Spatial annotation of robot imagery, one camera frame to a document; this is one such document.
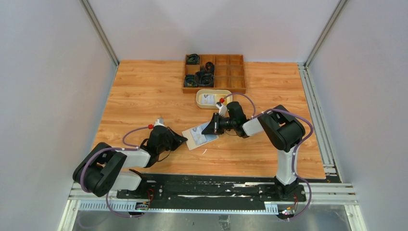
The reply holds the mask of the pale blue VIP card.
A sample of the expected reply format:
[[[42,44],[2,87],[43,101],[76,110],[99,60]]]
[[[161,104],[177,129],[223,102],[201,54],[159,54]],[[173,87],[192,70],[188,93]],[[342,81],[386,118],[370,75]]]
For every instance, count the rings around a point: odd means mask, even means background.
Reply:
[[[202,145],[209,141],[206,135],[202,135],[202,128],[200,126],[191,128],[190,134],[196,145]]]

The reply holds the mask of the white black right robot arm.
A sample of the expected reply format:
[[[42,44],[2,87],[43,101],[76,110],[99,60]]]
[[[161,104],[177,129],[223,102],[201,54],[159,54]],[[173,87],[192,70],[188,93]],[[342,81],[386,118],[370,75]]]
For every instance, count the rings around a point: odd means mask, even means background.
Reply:
[[[279,200],[287,201],[293,196],[298,185],[295,160],[298,145],[306,134],[304,126],[283,105],[278,105],[252,119],[246,117],[239,102],[232,101],[226,106],[217,103],[217,106],[219,112],[213,114],[202,134],[221,135],[227,130],[233,130],[238,137],[245,139],[264,132],[278,150],[275,195]]]

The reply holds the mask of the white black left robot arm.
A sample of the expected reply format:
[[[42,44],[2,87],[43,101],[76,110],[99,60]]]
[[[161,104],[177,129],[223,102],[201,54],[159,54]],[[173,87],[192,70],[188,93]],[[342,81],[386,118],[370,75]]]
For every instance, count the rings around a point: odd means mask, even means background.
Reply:
[[[147,185],[139,173],[123,169],[130,167],[149,168],[160,161],[160,154],[175,151],[188,141],[171,128],[162,124],[148,125],[150,135],[140,145],[113,147],[98,143],[75,168],[72,178],[86,193],[97,197],[111,190],[128,190],[136,199],[147,194]]]

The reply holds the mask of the white card in tray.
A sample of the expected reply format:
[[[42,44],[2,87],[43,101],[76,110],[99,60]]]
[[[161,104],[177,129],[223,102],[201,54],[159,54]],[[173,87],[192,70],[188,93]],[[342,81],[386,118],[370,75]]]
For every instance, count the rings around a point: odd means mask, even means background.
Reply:
[[[202,94],[200,104],[205,106],[214,106],[216,104],[215,94]]]

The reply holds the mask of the beige oval tray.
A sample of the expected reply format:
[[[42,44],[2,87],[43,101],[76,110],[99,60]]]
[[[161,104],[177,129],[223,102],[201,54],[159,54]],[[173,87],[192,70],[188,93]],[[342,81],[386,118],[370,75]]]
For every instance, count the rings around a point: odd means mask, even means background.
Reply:
[[[196,93],[196,104],[202,109],[217,109],[216,103],[229,94],[229,90],[201,89]]]

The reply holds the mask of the wooden compartment box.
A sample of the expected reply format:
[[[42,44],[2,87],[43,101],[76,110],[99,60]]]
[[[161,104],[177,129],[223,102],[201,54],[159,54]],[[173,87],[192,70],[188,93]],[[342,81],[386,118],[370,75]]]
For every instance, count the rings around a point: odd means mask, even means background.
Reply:
[[[196,93],[201,89],[229,90],[230,92],[246,93],[246,73],[244,67],[244,56],[242,54],[198,54],[199,65],[186,65],[184,57],[183,74],[181,76],[181,89],[183,93]],[[187,74],[195,75],[198,71],[205,71],[206,62],[215,65],[215,83],[212,88],[185,88],[184,77]]]

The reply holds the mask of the rolled black belt middle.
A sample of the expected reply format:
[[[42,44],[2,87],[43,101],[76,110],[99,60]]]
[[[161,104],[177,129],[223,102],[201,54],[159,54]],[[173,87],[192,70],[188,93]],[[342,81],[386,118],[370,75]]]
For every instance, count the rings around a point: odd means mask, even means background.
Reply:
[[[215,65],[212,62],[206,62],[205,65],[204,65],[204,70],[207,73],[214,74]]]

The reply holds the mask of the rolled black belt top left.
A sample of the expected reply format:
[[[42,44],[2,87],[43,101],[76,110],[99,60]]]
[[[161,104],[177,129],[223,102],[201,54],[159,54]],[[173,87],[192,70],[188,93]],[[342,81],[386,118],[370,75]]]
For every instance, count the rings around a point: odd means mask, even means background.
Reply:
[[[193,53],[186,56],[186,65],[199,65],[200,55]]]

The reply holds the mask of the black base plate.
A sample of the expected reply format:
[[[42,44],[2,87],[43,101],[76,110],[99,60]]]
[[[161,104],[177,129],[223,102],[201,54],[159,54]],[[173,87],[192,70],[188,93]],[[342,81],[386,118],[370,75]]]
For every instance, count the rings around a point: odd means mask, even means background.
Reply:
[[[151,209],[261,210],[266,202],[296,205],[308,201],[308,187],[301,180],[289,190],[274,178],[143,174],[134,190],[113,190],[112,199],[149,202]]]

